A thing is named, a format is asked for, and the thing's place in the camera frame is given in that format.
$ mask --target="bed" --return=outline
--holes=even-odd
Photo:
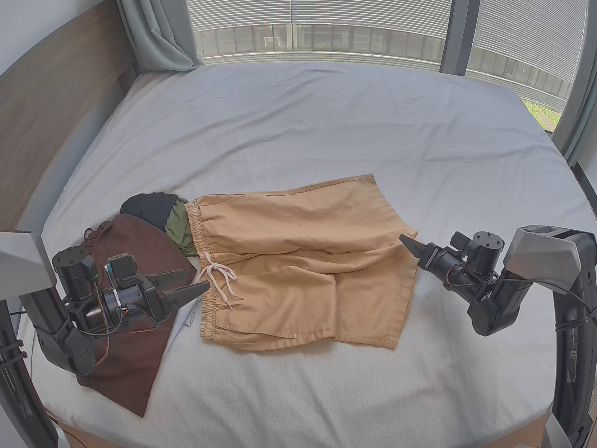
[[[72,173],[43,229],[50,256],[138,192],[185,198],[373,173],[419,239],[509,241],[538,223],[597,232],[548,136],[504,86],[351,63],[244,63],[140,76]],[[181,327],[139,418],[19,337],[44,406],[123,447],[480,446],[539,418],[553,395],[552,294],[482,338],[467,304],[419,272],[395,350],[321,341],[244,353]]]

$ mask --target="green lawn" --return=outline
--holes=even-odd
[[[562,116],[560,113],[553,111],[539,103],[533,103],[532,101],[522,100],[526,108],[530,111],[531,115],[535,116],[537,122],[546,131],[553,131],[558,125],[558,121]]]

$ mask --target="green garment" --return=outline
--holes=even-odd
[[[187,201],[178,198],[170,211],[166,221],[166,234],[187,257],[197,255],[193,236],[190,233],[189,216],[186,214],[184,205]]]

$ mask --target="brown garment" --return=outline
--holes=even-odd
[[[109,257],[128,252],[137,260],[137,268],[141,273],[188,270],[184,280],[167,288],[190,284],[196,273],[188,259],[164,232],[129,214],[120,214],[114,220],[102,223],[81,246],[101,265],[108,263]],[[103,278],[101,287],[108,287],[106,277]],[[142,417],[173,323],[174,314],[169,315],[151,332],[117,332],[111,335],[108,357],[95,367],[89,377],[78,377],[79,384],[93,388]],[[153,327],[150,320],[140,320],[126,330],[148,327]],[[95,342],[96,360],[101,359],[105,347],[106,338],[98,338]]]
[[[417,269],[399,236],[417,231],[373,175],[207,195],[185,207],[201,267],[207,253],[238,277],[229,281],[236,297],[212,266],[222,293],[212,284],[203,295],[203,338],[241,350],[323,338],[396,347]]]

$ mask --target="brown shorts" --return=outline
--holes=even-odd
[[[203,295],[203,338],[252,351],[324,338],[396,347],[417,269],[399,236],[417,231],[373,175],[207,195],[186,209],[201,280],[226,266],[211,266],[221,291],[212,281]]]

